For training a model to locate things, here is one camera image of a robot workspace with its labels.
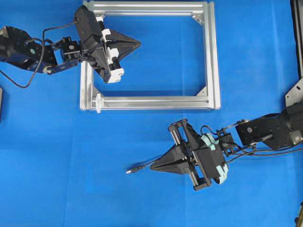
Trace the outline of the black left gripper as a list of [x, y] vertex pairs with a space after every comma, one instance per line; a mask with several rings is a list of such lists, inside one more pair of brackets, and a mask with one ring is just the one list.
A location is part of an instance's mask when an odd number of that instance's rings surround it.
[[113, 29], [104, 27], [102, 18], [97, 19], [101, 33], [92, 34], [83, 41], [82, 57], [101, 76], [104, 83], [117, 83], [124, 74], [120, 61], [141, 46], [141, 42]]

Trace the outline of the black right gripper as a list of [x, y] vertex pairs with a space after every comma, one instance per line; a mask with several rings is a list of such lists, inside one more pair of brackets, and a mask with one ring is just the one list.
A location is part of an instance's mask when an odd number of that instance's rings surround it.
[[194, 153], [201, 145], [201, 136], [187, 119], [172, 123], [168, 127], [175, 145], [150, 167], [153, 171], [188, 174], [195, 191], [210, 187], [212, 180], [205, 179]]

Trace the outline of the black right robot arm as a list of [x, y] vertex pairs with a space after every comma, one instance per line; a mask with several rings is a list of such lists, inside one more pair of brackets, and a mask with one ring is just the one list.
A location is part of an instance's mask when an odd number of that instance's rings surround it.
[[[303, 104], [295, 103], [281, 113], [242, 120], [233, 126], [243, 144], [238, 148], [243, 155], [248, 154], [245, 149], [249, 147], [255, 154], [258, 142], [275, 151], [291, 148], [303, 140]], [[172, 123], [168, 130], [175, 144], [152, 163], [151, 170], [188, 174], [196, 191], [210, 187], [212, 181], [222, 184], [226, 180], [229, 168], [224, 157], [236, 154], [237, 144], [225, 128], [198, 134], [187, 119], [182, 119]]]

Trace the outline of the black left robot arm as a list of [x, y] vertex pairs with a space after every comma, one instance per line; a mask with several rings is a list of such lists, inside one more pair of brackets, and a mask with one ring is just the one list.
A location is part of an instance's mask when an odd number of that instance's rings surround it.
[[104, 83], [121, 80], [124, 69], [120, 61], [141, 46], [141, 42], [115, 30], [105, 28], [102, 17], [101, 46], [96, 53], [88, 52], [81, 42], [64, 37], [58, 42], [32, 38], [27, 32], [12, 26], [0, 30], [0, 60], [17, 68], [52, 75], [79, 63], [88, 63]]

